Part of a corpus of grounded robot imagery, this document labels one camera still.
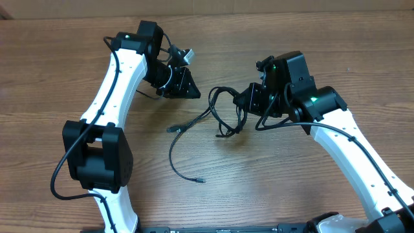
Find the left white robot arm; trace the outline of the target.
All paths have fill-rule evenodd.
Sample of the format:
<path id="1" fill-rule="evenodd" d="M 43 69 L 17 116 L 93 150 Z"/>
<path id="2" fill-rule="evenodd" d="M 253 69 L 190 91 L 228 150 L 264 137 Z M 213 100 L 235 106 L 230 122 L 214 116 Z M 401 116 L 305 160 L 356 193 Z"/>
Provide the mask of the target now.
<path id="1" fill-rule="evenodd" d="M 57 164 L 50 191 L 64 164 L 72 179 L 79 181 L 85 194 L 70 199 L 92 197 L 104 220 L 102 232 L 140 232 L 127 184 L 133 171 L 133 154 L 124 134 L 131 102 L 141 81 L 156 89 L 161 98 L 200 98 L 188 65 L 195 57 L 192 49 L 169 44 L 168 58 L 160 60 L 167 34 L 154 21 L 141 21 L 135 33 L 119 32 L 104 37 L 111 51 L 105 78 L 88 110 L 79 121 L 66 121 L 63 131 L 65 154 Z"/>

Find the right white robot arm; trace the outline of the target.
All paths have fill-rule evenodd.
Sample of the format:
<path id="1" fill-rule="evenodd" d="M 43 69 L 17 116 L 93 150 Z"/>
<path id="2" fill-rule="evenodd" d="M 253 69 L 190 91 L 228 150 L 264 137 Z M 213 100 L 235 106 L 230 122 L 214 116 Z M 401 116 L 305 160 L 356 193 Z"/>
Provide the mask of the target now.
<path id="1" fill-rule="evenodd" d="M 360 131 L 343 98 L 317 88 L 305 57 L 293 51 L 257 61 L 261 83 L 234 98 L 259 116 L 258 131 L 301 126 L 332 157 L 356 192 L 364 219 L 329 212 L 307 222 L 306 232 L 412 232 L 413 189 L 387 166 Z"/>

